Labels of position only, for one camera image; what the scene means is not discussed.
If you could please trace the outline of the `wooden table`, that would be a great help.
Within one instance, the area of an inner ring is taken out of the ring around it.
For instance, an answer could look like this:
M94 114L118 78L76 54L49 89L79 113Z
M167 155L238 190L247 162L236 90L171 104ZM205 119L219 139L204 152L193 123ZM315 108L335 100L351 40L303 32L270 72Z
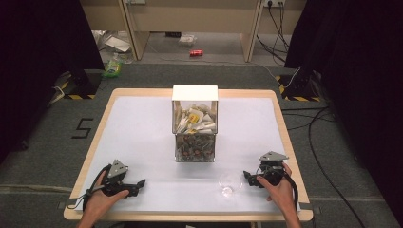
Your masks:
M74 185L72 194L78 197L85 193L86 188L83 183L86 178L86 174L89 170L90 164L95 154L96 140L100 139L103 130L106 126L107 118L109 117L112 106L115 101L120 97L168 97L170 98L172 91L169 88L118 88L113 90L107 105L106 110L100 120L99 126L95 132L94 138L88 149L86 159L83 163L80 174ZM289 158L288 164L292 170L292 177L297 184L298 188L298 210L297 214L299 219L303 222L311 220L314 213L310 207L310 201L308 199L306 189L303 183L302 176L299 171L297 159L294 153L293 146L285 126L285 121L281 114L281 110L278 104L278 98L272 90L254 90L254 89L222 89L219 92L219 101L222 98L270 98L274 102L275 117L278 121L278 130L281 140L284 144L285 151L283 154ZM283 216L279 210L275 213L266 214L215 214L215 213L135 213L135 212L116 212L114 206L109 212L105 213L103 219L105 221L193 221L193 222L253 222L253 221L280 221Z

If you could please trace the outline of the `person's right hand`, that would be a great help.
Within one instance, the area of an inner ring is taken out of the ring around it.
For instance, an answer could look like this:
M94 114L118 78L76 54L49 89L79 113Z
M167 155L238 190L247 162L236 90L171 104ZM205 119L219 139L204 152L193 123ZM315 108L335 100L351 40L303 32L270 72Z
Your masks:
M278 185L271 184L266 178L258 176L257 181L267 190L267 201L272 201L281 213L290 218L297 214L297 209L294 204L293 187L291 183L282 178Z

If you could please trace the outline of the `clear plastic cup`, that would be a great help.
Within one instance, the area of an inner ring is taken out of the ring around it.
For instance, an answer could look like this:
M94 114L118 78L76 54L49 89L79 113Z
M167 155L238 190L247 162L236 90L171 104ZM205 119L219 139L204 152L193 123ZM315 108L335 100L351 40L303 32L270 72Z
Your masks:
M227 198L233 196L243 186L241 176L237 173L224 172L219 176L219 186L221 194Z

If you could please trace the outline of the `clear plastic packet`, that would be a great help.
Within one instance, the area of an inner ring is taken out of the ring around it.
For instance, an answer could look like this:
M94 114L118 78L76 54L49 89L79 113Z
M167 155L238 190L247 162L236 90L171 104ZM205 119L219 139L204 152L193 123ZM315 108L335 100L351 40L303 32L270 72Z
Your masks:
M196 41L197 41L197 37L195 35L183 34L180 37L180 39L178 41L178 44L179 44L180 47L190 48L190 47L195 45Z

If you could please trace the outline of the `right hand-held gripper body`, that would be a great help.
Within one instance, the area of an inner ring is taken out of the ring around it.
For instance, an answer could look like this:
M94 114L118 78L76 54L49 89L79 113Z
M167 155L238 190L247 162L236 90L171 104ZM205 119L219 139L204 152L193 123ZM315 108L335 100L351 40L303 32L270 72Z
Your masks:
M286 155L274 151L267 152L260 156L260 164L257 173L254 175L251 174L253 178L248 181L248 184L262 188L262 185L257 181L257 176L261 176L266 178L271 184L278 185L286 174L283 166L285 160L288 160Z

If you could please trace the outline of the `stand base with striped tape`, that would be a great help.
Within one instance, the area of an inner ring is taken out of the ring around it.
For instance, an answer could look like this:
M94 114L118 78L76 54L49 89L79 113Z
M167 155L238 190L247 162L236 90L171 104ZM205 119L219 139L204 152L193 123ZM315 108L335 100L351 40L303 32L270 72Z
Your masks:
M99 70L86 71L86 80L79 83L69 72L62 74L54 83L54 95L48 106L62 99L84 100L94 99L98 87L102 81L102 73Z
M296 70L291 74L276 76L281 98L287 101L319 102L319 93L309 76L302 76Z

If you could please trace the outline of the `green packet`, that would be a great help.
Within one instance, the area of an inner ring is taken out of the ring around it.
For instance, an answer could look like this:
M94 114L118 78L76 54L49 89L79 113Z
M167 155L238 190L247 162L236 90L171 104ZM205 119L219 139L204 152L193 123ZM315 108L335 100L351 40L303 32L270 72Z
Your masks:
M116 78L121 74L123 63L120 61L117 53L107 62L103 76L107 78Z

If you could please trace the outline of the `white table mat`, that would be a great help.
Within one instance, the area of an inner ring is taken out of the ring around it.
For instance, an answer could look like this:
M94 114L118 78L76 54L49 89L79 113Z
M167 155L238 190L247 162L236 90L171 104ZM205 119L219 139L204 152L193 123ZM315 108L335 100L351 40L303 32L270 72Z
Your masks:
M127 166L125 181L144 181L135 198L122 199L116 212L266 214L278 208L264 189L248 183L226 197L223 174L253 173L259 157L283 153L274 102L270 98L222 98L218 104L216 155L212 162L177 162L168 97L120 97L110 111L83 186L114 160Z

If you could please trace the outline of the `black curtain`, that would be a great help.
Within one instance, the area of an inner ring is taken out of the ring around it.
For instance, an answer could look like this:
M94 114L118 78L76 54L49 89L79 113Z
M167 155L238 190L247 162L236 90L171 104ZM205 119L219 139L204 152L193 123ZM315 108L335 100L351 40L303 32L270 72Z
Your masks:
M59 76L103 67L80 0L0 0L0 163L28 137Z
M403 0L306 0L286 65L316 71L403 226Z

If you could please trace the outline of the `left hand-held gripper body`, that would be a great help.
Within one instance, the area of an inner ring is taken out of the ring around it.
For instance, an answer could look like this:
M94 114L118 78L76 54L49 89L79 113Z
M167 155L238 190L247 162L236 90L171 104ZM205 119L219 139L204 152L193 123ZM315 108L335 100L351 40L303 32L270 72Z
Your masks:
M102 179L103 193L107 196L114 196L124 190L128 191L129 197L136 197L140 191L139 184L126 184L123 182L128 167L119 160L115 160L106 167L106 174Z

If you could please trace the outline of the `clear box with white lid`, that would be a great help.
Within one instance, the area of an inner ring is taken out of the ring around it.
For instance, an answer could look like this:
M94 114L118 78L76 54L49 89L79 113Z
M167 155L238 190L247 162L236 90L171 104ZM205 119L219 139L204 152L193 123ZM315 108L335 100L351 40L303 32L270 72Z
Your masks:
M172 90L172 126L173 106L179 102L182 107L190 104L215 107L218 114L219 92L216 85L174 85Z

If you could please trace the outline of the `white wall socket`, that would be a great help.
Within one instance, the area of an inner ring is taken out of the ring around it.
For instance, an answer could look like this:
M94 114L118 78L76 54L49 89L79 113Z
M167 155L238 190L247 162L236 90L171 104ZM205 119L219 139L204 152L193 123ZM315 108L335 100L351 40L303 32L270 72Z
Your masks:
M285 5L285 0L263 0L263 6L266 8L281 8Z

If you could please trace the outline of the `person's left hand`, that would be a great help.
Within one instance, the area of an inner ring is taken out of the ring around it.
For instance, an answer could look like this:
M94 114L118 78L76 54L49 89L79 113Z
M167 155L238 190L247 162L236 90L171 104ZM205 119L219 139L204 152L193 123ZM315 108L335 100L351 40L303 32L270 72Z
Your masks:
M107 196L102 190L95 191L86 204L83 219L97 220L101 218L119 200L128 195L128 190L123 190L113 196Z

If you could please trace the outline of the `beige wooden desk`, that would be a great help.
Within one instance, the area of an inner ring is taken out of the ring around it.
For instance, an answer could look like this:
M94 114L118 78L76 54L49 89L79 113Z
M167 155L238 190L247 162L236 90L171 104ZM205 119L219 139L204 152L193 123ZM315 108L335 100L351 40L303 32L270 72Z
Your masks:
M307 0L285 0L284 7L263 0L79 0L93 30L124 30L134 59L140 61L152 32L236 33L243 58L252 60L256 36L294 32Z

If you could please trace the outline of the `pile of white tea bags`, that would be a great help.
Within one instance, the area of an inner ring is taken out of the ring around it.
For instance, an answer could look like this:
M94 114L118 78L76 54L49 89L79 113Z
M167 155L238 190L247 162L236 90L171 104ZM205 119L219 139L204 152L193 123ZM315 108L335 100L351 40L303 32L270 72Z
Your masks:
M217 134L217 109L207 104L190 104L182 107L179 102L173 106L174 134Z

